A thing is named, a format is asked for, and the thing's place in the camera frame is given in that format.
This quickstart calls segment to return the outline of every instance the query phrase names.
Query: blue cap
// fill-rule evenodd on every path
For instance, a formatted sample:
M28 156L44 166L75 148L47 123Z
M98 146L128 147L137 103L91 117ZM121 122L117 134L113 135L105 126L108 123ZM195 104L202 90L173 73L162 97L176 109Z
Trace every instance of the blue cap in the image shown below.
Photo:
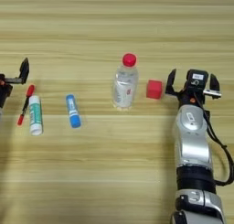
M71 127L77 128L81 126L80 117L78 115L73 115L69 117L69 122Z

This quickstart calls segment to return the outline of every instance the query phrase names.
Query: cylinder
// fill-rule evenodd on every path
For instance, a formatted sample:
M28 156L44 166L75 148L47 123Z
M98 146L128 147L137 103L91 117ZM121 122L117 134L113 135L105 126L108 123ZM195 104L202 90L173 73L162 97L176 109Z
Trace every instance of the cylinder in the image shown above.
M30 132L32 135L42 134L42 117L41 105L38 96L29 98L29 114L30 114Z
M202 166L184 165L177 168L177 188L205 190L216 194L216 183L211 170Z

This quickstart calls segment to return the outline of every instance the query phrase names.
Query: bottle label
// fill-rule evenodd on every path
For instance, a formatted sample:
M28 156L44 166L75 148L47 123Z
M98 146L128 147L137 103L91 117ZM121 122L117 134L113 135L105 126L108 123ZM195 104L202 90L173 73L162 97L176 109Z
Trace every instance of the bottle label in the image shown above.
M30 125L42 124L40 105L38 103L33 103L29 106L29 113L30 113Z
M119 81L115 81L114 85L114 101L120 107L130 107L133 102L133 84L123 84Z

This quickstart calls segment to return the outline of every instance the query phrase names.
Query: plastic water bottle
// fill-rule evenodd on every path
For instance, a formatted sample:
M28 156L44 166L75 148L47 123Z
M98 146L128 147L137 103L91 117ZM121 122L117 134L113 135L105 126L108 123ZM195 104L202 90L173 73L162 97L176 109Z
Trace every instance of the plastic water bottle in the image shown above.
M125 54L122 65L117 69L113 83L113 105L120 110L128 110L133 103L138 83L135 67L136 56Z

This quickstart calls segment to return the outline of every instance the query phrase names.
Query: robotic arm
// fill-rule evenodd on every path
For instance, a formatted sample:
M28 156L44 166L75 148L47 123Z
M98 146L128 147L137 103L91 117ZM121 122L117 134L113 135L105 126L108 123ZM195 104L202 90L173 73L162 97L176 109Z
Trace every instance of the robotic arm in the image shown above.
M168 76L165 90L165 93L176 96L179 101L174 125L177 211L172 215L171 224L225 224L216 185L225 186L233 182L233 160L227 147L220 142L212 129L209 111L203 108L206 95L213 99L221 97L218 80L212 74L210 90L206 90L207 72L191 69L186 75L185 87L176 92L173 88L175 75L174 69ZM228 157L230 175L227 182L216 181L213 177L206 132L220 144Z
M0 115L5 104L5 99L10 96L13 86L11 84L25 84L29 74L28 59L25 59L19 69L18 78L6 78L4 74L0 74Z

